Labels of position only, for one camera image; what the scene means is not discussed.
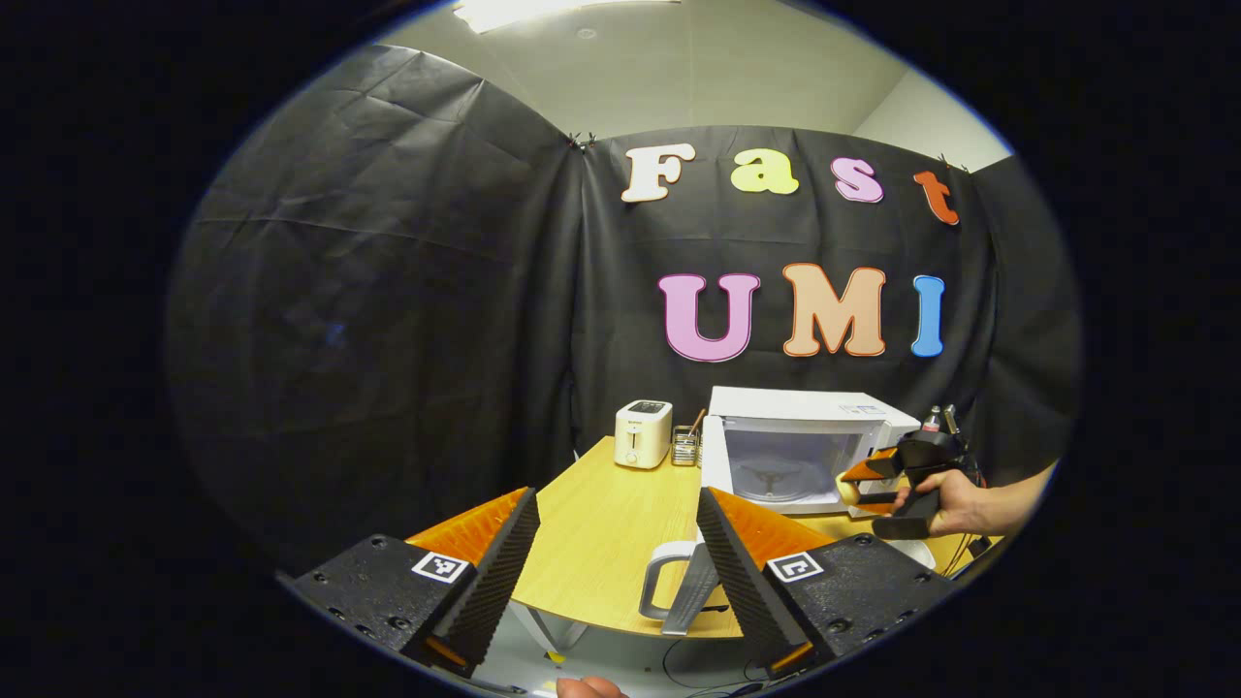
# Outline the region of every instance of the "microwave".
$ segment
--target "microwave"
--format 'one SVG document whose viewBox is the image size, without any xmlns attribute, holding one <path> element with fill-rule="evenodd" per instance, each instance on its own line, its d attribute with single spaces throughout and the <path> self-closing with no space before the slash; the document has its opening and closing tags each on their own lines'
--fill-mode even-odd
<svg viewBox="0 0 1241 698">
<path fill-rule="evenodd" d="M 715 386 L 702 422 L 702 486 L 781 514 L 875 514 L 840 502 L 836 476 L 922 424 L 864 392 Z M 861 483 L 891 492 L 897 478 Z"/>
</svg>

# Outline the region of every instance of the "mug handle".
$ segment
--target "mug handle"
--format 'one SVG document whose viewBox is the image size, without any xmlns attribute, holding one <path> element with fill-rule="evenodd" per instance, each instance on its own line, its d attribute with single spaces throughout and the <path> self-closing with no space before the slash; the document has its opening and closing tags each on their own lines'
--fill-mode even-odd
<svg viewBox="0 0 1241 698">
<path fill-rule="evenodd" d="M 639 614 L 656 621 L 668 619 L 670 609 L 660 609 L 654 604 L 659 573 L 668 563 L 689 561 L 695 548 L 697 548 L 696 540 L 673 540 L 655 548 L 650 554 L 650 561 L 647 563 L 647 579 L 642 584 L 642 601 L 638 604 Z"/>
</svg>

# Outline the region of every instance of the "light wood tabletop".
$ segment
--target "light wood tabletop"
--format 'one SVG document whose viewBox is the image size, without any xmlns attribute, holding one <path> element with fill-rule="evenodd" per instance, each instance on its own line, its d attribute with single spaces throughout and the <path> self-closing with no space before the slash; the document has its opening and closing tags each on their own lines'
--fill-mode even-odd
<svg viewBox="0 0 1241 698">
<path fill-rule="evenodd" d="M 606 436 L 539 491 L 541 524 L 513 600 L 588 626 L 659 636 L 663 621 L 638 614 L 647 563 L 664 543 L 695 539 L 702 471 L 671 465 L 671 452 L 649 471 L 618 466 L 612 453 L 613 437 Z M 871 533 L 871 519 L 846 513 L 791 518 L 836 539 Z M 925 542 L 936 571 L 944 573 L 961 542 L 961 535 Z M 970 560 L 968 551 L 962 556 L 957 568 Z M 686 565 L 664 568 L 656 605 L 671 605 Z M 727 602 L 716 587 L 707 606 Z M 731 607 L 705 611 L 688 637 L 741 637 L 741 627 Z"/>
</svg>

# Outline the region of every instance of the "white toaster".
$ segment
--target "white toaster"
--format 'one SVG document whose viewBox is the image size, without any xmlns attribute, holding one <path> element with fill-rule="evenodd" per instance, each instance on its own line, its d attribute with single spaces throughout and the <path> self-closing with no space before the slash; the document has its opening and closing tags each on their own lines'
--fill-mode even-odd
<svg viewBox="0 0 1241 698">
<path fill-rule="evenodd" d="M 673 405 L 634 400 L 617 412 L 613 460 L 618 466 L 650 469 L 663 462 L 673 443 Z"/>
</svg>

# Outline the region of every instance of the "ceiling light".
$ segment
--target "ceiling light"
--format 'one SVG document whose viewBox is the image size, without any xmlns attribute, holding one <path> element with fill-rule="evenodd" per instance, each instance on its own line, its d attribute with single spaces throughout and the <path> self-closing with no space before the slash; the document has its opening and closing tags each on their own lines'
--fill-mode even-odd
<svg viewBox="0 0 1241 698">
<path fill-rule="evenodd" d="M 680 2 L 681 0 L 467 0 L 453 10 L 475 34 L 500 29 L 552 12 L 576 10 L 587 5 L 616 2 Z"/>
</svg>

